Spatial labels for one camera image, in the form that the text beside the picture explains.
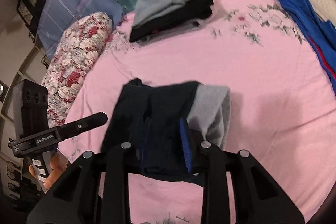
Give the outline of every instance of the white label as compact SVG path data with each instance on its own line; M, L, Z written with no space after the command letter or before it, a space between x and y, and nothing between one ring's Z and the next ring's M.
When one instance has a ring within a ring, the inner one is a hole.
M41 176L37 176L37 177L39 178L40 181L45 182L45 180L46 180L46 178L44 178L44 177L41 177Z
M32 160L32 161L33 161L33 165L42 166L42 163L40 160Z
M45 170L38 168L40 175L45 175Z

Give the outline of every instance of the black mount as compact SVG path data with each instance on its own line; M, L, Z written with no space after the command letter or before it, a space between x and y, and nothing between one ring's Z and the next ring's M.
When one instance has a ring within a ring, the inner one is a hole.
M56 126L13 141L10 145L15 157L40 155L43 152L56 149L61 141L104 125L107 120L105 113L98 112L75 122Z
M201 224L229 224L226 172L231 173L239 224L304 224L298 208L246 150L222 151L198 143L193 173L204 174ZM129 142L108 153L84 152L30 213L28 224L131 224L128 173L140 174L137 151ZM106 172L104 197L98 196Z

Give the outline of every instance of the navy fabric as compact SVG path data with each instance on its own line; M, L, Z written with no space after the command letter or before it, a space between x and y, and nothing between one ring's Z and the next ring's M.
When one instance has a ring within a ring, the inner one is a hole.
M323 65L320 54L310 38L314 40L316 45L321 49L325 60L332 70L336 71L336 29L334 25L328 21L322 21L314 11L309 0L278 0L283 9L293 18L298 25L307 41L310 43L323 69L330 76L334 92L336 94L336 82L331 73Z
M121 90L101 152L129 141L138 151L144 176L167 181L192 179L186 118L199 84L193 81L153 88L140 79L131 80ZM182 132L181 119L185 121Z

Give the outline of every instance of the floral bolster pillow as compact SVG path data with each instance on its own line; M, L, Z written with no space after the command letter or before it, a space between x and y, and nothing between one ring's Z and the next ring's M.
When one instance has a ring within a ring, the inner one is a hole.
M86 16L66 29L42 85L48 89L49 128L62 125L84 78L112 33L112 21L101 12Z

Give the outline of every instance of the blue cloth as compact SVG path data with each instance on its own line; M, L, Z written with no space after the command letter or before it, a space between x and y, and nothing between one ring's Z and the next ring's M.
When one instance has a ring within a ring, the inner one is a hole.
M122 20L123 10L116 0L46 0L38 26L38 36L51 60L63 32L77 20L103 12L113 21Z
M278 0L283 9L293 18L298 25L307 41L316 52L322 68L330 77L331 84L336 94L336 80L331 72L325 67L321 56L311 41L314 40L321 49L325 60L332 70L336 72L336 29L334 25L328 21L322 21L314 11L309 0Z
M188 169L188 172L191 173L193 171L193 153L190 148L189 138L188 135L189 132L189 126L185 119L180 119L180 136L181 136L181 142L182 142L182 149L183 149L183 155L184 155L184 161L185 166Z

